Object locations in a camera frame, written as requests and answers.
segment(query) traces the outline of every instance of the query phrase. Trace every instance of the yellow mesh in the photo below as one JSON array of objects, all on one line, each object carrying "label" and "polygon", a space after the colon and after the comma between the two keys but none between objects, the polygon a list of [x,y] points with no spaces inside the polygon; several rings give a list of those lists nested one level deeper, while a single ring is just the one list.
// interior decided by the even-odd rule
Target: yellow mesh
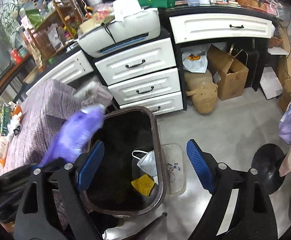
[{"label": "yellow mesh", "polygon": [[145,174],[140,178],[132,181],[131,184],[139,193],[148,197],[156,183],[150,178],[148,174]]}]

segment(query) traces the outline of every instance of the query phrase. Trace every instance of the drawer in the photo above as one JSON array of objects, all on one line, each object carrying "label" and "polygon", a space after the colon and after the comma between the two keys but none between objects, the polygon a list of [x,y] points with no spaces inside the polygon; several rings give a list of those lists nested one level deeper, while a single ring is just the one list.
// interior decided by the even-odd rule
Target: drawer
[{"label": "drawer", "polygon": [[170,23],[176,44],[220,37],[271,38],[271,21],[247,15],[188,14],[170,17]]},{"label": "drawer", "polygon": [[175,92],[155,98],[149,98],[142,101],[126,104],[120,108],[128,106],[144,106],[148,108],[154,115],[170,113],[183,109],[181,92]]},{"label": "drawer", "polygon": [[145,76],[129,79],[108,89],[119,105],[180,91],[178,69],[162,70]]},{"label": "drawer", "polygon": [[45,74],[28,91],[26,91],[26,94],[29,95],[37,85],[47,79],[55,79],[68,84],[90,72],[93,72],[93,68],[86,56],[84,56],[83,51],[80,50]]},{"label": "drawer", "polygon": [[95,63],[108,86],[175,65],[170,38],[149,42]]}]

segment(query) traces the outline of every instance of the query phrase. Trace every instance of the printer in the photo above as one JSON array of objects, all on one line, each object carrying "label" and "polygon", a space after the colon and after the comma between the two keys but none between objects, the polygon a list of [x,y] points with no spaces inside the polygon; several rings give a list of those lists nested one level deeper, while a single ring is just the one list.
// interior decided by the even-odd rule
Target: printer
[{"label": "printer", "polygon": [[99,58],[159,35],[159,13],[157,9],[151,8],[127,16],[122,22],[115,21],[84,33],[78,44],[90,56]]}]

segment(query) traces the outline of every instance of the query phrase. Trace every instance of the brown stuffed animal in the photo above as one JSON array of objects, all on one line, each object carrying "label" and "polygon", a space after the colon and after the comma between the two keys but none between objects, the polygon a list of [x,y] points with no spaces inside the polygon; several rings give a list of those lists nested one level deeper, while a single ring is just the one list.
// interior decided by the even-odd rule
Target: brown stuffed animal
[{"label": "brown stuffed animal", "polygon": [[212,75],[209,70],[206,73],[185,72],[185,80],[187,84],[187,96],[201,114],[211,113],[217,103],[218,85],[212,81]]}]

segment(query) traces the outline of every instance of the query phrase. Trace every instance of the green plant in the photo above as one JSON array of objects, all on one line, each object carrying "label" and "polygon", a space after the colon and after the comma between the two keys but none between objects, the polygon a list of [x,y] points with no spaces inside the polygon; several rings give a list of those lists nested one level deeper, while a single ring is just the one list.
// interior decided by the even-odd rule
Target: green plant
[{"label": "green plant", "polygon": [[19,2],[18,0],[10,0],[7,3],[0,3],[0,20],[2,23],[1,31],[4,33],[2,37],[2,41],[8,42],[10,36],[15,32],[15,22],[12,19],[11,15],[13,11],[19,10]]}]

